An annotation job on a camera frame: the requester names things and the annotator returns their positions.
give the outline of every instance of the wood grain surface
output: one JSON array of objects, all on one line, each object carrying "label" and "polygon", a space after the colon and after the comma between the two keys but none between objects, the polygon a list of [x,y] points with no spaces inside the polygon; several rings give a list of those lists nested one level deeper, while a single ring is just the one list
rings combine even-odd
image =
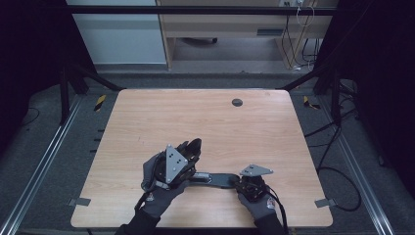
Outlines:
[{"label": "wood grain surface", "polygon": [[[241,107],[232,105],[235,98],[243,101]],[[143,194],[143,163],[167,144],[195,138],[202,139],[199,172],[238,173],[249,164],[271,168],[274,173],[263,178],[277,192],[289,226],[332,224],[330,210],[314,204],[324,194],[289,93],[260,89],[121,91],[80,195],[91,203],[76,206],[71,224],[129,222]],[[235,190],[188,187],[158,227],[254,227],[254,222]]]}]

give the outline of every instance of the black round grommet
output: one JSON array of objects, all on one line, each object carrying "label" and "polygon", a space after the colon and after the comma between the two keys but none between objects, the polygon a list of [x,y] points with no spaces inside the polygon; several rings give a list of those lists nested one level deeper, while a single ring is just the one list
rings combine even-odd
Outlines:
[{"label": "black round grommet", "polygon": [[233,99],[232,100],[232,105],[234,105],[235,107],[240,107],[242,106],[243,102],[241,99]]}]

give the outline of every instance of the white wall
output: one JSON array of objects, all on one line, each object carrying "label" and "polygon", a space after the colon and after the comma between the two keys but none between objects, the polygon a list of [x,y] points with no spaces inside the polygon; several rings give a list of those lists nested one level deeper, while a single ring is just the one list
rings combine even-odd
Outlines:
[{"label": "white wall", "polygon": [[[154,6],[155,0],[67,0],[69,5]],[[157,15],[73,15],[92,61],[100,64],[164,64]]]}]

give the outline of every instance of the wooden table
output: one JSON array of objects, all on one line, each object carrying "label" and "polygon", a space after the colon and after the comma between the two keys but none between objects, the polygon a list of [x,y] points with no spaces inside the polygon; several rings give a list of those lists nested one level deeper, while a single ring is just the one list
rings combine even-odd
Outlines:
[{"label": "wooden table", "polygon": [[[243,101],[241,107],[232,100]],[[282,90],[123,90],[76,206],[74,227],[129,222],[143,191],[143,162],[167,144],[202,139],[200,172],[238,173],[249,164],[271,168],[263,178],[278,194],[290,227],[329,226],[330,210],[290,95]],[[235,190],[189,187],[158,227],[254,227]]]}]

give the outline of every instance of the sleeve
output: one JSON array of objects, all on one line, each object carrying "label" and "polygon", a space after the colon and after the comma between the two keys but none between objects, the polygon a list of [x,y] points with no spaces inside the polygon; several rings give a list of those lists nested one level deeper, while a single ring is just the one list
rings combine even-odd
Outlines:
[{"label": "sleeve", "polygon": [[159,221],[160,218],[153,218],[140,209],[128,224],[121,225],[115,235],[150,235],[156,230]]},{"label": "sleeve", "polygon": [[260,235],[284,235],[284,228],[278,220],[277,214],[266,215],[254,222]]}]

